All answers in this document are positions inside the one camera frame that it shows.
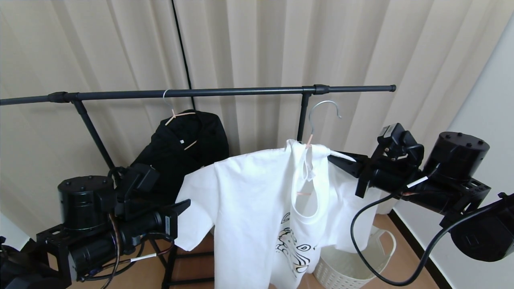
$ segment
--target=graphic print on t-shirt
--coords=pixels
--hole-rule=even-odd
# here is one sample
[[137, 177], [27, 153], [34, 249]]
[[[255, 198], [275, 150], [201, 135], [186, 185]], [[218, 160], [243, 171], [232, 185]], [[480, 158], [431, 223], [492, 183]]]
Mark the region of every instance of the graphic print on t-shirt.
[[284, 225], [289, 222], [290, 213], [285, 214], [282, 218], [281, 224], [284, 228], [280, 231], [278, 241], [277, 241], [277, 252], [280, 251], [284, 254], [284, 256], [288, 260], [289, 267], [295, 278], [297, 277], [297, 273], [303, 273], [307, 271], [309, 267], [310, 259], [306, 256], [302, 255], [299, 252], [307, 252], [312, 246], [308, 244], [297, 245], [297, 239], [295, 238], [295, 233], [289, 227]]

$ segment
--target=white t-shirt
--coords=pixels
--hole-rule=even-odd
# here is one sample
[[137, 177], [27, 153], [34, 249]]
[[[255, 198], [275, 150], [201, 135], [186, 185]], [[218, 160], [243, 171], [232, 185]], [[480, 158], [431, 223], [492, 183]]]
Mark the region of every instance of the white t-shirt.
[[[330, 149], [288, 140], [283, 149], [216, 162], [187, 175], [177, 202], [191, 199], [178, 217], [175, 244], [190, 251], [216, 225], [215, 287], [297, 288], [312, 272], [323, 246], [352, 251], [350, 222], [378, 199], [354, 196], [357, 180], [328, 162]], [[364, 249], [375, 209], [356, 224]]]

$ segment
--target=hanger hook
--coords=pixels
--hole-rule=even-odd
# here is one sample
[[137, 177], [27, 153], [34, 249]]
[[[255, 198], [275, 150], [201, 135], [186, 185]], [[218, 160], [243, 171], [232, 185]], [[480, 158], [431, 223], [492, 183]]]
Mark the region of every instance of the hanger hook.
[[314, 134], [314, 125], [313, 125], [313, 121], [310, 119], [310, 115], [313, 113], [313, 110], [320, 104], [322, 103], [325, 103], [325, 102], [330, 102], [330, 103], [333, 103], [335, 106], [336, 106], [336, 113], [337, 113], [337, 117], [338, 118], [342, 118], [340, 115], [339, 115], [339, 106], [337, 105], [337, 103], [331, 101], [331, 100], [323, 100], [323, 101], [320, 101], [318, 103], [316, 103], [316, 105], [313, 106], [312, 109], [310, 109], [309, 111], [309, 123], [310, 123], [310, 128], [311, 128], [311, 131], [310, 131], [310, 135], [313, 135]]
[[171, 107], [171, 110], [173, 110], [173, 106], [172, 106], [170, 103], [168, 103], [168, 102], [166, 101], [166, 98], [165, 98], [166, 93], [167, 93], [168, 91], [169, 91], [169, 89], [166, 89], [166, 90], [164, 91], [164, 93], [162, 94], [162, 100], [164, 101], [164, 103], [165, 103], [165, 104], [167, 104], [167, 105], [169, 105], [169, 106]]

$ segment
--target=basket handle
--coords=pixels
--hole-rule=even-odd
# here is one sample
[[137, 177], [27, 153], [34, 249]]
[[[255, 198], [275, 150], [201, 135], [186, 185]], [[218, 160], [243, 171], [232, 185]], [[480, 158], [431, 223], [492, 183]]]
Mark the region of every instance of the basket handle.
[[394, 251], [396, 250], [396, 239], [394, 238], [393, 233], [383, 229], [378, 229], [378, 231], [375, 233], [378, 235], [377, 239], [379, 239], [384, 233], [388, 233], [389, 236], [391, 236], [391, 239], [393, 240], [393, 248], [391, 249], [391, 252], [387, 255], [387, 262], [389, 263], [389, 260], [393, 256]]

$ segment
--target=clothing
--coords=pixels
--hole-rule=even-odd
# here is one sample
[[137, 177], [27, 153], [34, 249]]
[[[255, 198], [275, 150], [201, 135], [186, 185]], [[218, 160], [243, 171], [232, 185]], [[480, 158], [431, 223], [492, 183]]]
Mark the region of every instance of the clothing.
[[[228, 158], [187, 175], [177, 201], [189, 198], [191, 206], [178, 217], [175, 244], [190, 251], [215, 224], [216, 288], [268, 288], [270, 282], [296, 288], [314, 270], [322, 246], [347, 246], [340, 228], [349, 227], [354, 203], [378, 198], [369, 193], [354, 201], [360, 199], [356, 180], [330, 164], [330, 154], [324, 146], [306, 149], [288, 140], [283, 149]], [[360, 248], [374, 214], [370, 209], [359, 223], [367, 230], [356, 235]]]
[[150, 144], [134, 161], [133, 164], [151, 165], [160, 173], [152, 194], [141, 197], [172, 203], [185, 175], [229, 156], [227, 136], [219, 117], [195, 110], [182, 113], [191, 112], [195, 114], [177, 116], [168, 125], [169, 119], [162, 120]]

